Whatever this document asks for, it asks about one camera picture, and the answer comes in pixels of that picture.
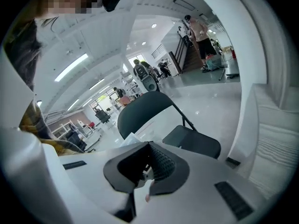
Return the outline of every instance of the ceiling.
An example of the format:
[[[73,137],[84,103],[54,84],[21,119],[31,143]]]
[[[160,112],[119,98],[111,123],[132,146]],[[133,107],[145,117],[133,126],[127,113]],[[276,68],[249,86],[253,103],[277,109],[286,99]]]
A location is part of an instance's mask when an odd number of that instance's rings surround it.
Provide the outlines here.
[[[120,78],[127,47],[150,47],[156,38],[167,33],[172,21],[186,14],[207,17],[211,9],[203,0],[185,0],[196,7],[194,11],[176,5],[173,0],[121,0],[116,9],[108,13],[95,8],[87,14],[64,14],[42,28],[37,21],[37,37],[43,44],[42,56],[35,77],[36,100],[42,100],[44,113],[67,110],[74,101],[75,111],[101,89]],[[56,77],[83,54],[88,58],[77,65],[61,81]],[[99,80],[105,78],[91,91]]]

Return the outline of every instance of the black shorts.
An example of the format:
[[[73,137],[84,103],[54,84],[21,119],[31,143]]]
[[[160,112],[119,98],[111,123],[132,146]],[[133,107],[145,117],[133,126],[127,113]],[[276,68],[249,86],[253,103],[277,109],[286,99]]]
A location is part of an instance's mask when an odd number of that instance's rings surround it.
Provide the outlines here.
[[[207,55],[216,55],[216,51],[212,46],[210,39],[204,39],[200,42],[197,42],[199,47],[200,58],[205,59]]]

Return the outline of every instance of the chair seat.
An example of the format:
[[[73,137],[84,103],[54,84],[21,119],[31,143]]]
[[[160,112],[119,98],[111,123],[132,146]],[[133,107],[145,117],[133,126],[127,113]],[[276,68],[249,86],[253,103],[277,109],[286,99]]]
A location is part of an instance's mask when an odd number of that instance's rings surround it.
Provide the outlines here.
[[[221,145],[217,140],[182,125],[172,130],[163,139],[163,143],[215,159],[219,157],[221,152]]]

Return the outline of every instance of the chair backrest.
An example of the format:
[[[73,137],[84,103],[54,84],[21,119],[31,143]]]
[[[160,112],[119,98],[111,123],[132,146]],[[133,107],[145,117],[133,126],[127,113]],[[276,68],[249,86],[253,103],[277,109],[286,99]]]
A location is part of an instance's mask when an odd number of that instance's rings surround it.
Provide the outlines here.
[[[152,117],[172,105],[175,106],[167,95],[157,91],[147,92],[121,111],[117,121],[118,131],[125,139],[130,133],[135,133],[140,129]]]

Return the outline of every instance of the black folding chair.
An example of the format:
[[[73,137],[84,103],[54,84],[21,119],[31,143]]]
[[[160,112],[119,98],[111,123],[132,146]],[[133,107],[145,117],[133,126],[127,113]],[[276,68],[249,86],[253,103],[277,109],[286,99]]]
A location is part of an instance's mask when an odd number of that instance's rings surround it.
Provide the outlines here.
[[[121,111],[117,121],[121,136],[125,139],[130,133],[136,133],[147,121],[170,106],[173,106],[182,116],[183,125],[171,131],[163,139],[163,143],[217,159],[221,152],[220,143],[197,132],[194,125],[173,101],[161,92],[147,92]]]

